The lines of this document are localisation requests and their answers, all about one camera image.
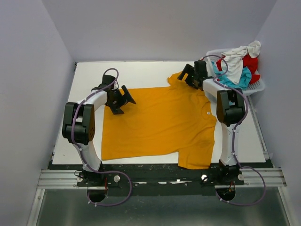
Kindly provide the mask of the yellow t shirt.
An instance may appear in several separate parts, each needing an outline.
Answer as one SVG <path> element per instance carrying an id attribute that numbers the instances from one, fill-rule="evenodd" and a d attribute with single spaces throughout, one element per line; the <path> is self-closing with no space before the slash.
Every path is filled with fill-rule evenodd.
<path id="1" fill-rule="evenodd" d="M 178 153 L 178 165 L 207 169 L 214 148 L 216 117 L 205 93 L 171 75 L 167 87 L 130 89 L 134 104 L 114 115 L 106 107 L 101 158 Z"/>

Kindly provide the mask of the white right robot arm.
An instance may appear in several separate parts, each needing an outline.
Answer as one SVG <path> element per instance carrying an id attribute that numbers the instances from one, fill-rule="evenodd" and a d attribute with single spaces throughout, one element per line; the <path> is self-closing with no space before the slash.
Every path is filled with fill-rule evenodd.
<path id="1" fill-rule="evenodd" d="M 243 91 L 230 88 L 221 84 L 218 78 L 208 76 L 204 60 L 195 61 L 194 65 L 186 64 L 178 79 L 216 99 L 216 117 L 222 126 L 222 153 L 219 163 L 222 167 L 239 167 L 236 138 L 249 110 Z"/>

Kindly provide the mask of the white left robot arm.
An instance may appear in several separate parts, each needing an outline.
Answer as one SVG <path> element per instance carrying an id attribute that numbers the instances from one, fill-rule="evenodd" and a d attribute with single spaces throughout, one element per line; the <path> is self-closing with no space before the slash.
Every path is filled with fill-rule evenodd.
<path id="1" fill-rule="evenodd" d="M 104 182 L 104 174 L 100 171 L 102 161 L 97 157 L 93 142 L 95 112 L 101 106 L 106 106 L 114 115 L 124 114 L 121 108 L 127 103 L 136 102 L 126 86 L 119 89 L 117 77 L 104 74 L 102 83 L 91 89 L 86 98 L 78 102 L 67 102 L 65 105 L 62 136 L 76 148 L 83 170 L 90 171 L 88 180 L 94 186 Z"/>

